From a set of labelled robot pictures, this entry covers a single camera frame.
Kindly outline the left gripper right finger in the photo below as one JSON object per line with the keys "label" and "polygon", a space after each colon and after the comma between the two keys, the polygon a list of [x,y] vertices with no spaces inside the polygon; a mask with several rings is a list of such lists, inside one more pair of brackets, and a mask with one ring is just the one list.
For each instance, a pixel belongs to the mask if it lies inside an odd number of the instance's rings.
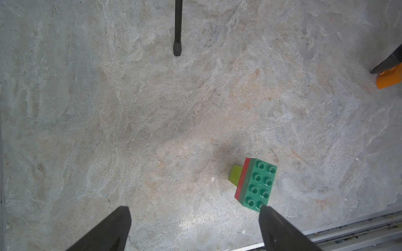
{"label": "left gripper right finger", "polygon": [[259,226],[267,251],[319,251],[320,248],[272,207],[262,206]]}

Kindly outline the orange curved lego brick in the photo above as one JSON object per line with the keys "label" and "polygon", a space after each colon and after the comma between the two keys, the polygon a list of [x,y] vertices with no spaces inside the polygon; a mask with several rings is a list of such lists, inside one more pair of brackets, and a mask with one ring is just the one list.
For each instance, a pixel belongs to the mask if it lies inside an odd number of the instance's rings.
{"label": "orange curved lego brick", "polygon": [[402,81],[402,64],[380,73],[376,79],[378,89],[383,89]]}

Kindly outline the dark green lego brick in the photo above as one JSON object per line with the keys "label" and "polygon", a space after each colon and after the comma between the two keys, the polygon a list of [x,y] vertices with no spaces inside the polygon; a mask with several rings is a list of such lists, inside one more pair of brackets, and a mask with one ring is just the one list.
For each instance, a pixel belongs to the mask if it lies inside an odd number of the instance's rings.
{"label": "dark green lego brick", "polygon": [[262,206],[268,205],[277,166],[260,159],[250,159],[239,203],[259,212]]}

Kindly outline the red lego brick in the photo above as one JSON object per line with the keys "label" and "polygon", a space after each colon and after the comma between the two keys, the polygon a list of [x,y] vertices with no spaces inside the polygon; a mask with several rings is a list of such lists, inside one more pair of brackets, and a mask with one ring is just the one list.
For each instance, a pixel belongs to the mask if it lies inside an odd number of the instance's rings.
{"label": "red lego brick", "polygon": [[236,190],[236,193],[235,193],[235,196],[234,196],[238,201],[240,201],[240,194],[241,194],[241,190],[242,190],[242,187],[243,187],[243,184],[244,184],[244,181],[245,181],[245,177],[246,177],[246,174],[247,174],[247,170],[248,170],[248,167],[249,167],[250,160],[251,160],[250,158],[246,158],[244,166],[242,168],[242,172],[241,172],[240,177],[239,177],[237,190]]}

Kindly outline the lime lego brick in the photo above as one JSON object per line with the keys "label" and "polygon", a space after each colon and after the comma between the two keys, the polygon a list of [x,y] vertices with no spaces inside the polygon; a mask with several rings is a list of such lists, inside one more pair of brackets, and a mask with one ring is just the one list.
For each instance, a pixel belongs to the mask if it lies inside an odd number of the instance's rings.
{"label": "lime lego brick", "polygon": [[241,174],[242,174],[242,170],[243,170],[243,167],[242,167],[242,166],[233,165],[233,166],[231,167],[231,171],[230,171],[228,180],[229,180],[232,184],[234,184],[236,187],[237,187],[238,184],[239,184],[240,177],[241,177]]}

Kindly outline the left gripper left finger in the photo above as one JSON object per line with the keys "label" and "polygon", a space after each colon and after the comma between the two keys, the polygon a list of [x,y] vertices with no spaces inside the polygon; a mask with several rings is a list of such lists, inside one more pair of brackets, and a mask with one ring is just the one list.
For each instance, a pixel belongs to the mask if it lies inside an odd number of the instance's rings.
{"label": "left gripper left finger", "polygon": [[85,234],[69,251],[123,251],[131,227],[127,206],[120,206]]}

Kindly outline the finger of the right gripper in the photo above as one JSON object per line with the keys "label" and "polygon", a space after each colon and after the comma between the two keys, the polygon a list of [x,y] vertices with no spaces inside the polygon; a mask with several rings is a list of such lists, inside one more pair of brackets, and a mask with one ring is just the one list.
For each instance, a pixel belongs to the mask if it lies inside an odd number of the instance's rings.
{"label": "finger of the right gripper", "polygon": [[370,71],[371,74],[379,74],[386,70],[390,70],[402,62],[402,44],[398,46],[393,53],[388,56],[383,62],[377,65],[373,70]]}

